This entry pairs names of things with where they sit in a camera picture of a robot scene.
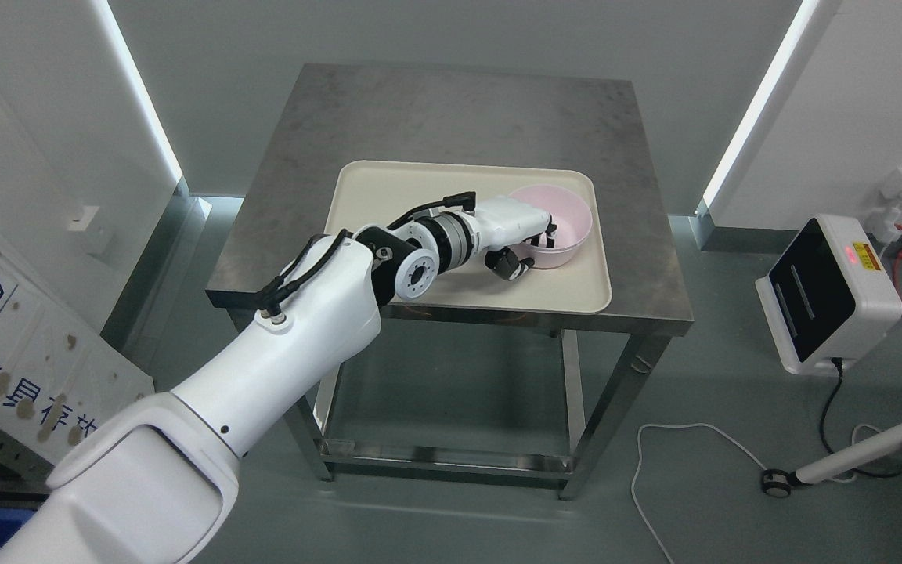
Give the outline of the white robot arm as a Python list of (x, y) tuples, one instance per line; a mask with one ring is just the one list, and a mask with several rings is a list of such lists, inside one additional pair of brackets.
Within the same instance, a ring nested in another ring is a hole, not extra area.
[(423, 294), (436, 247), (397, 251), (433, 222), (472, 236), (469, 250), (502, 247), (504, 222), (471, 213), (415, 214), (311, 240), (258, 299), (232, 342), (172, 390), (122, 408), (51, 472), (47, 501), (0, 548), (0, 563), (182, 563), (228, 518), (240, 461), (330, 369), (379, 335), (373, 272), (385, 290)]

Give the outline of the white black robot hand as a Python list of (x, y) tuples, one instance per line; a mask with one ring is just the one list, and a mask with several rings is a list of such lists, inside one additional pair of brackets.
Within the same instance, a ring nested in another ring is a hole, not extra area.
[(474, 250), (483, 254), (486, 268), (501, 279), (515, 280), (536, 264), (533, 257), (518, 257), (511, 246), (527, 241), (555, 248), (557, 225), (552, 215), (514, 197), (483, 200), (476, 204), (472, 217)]

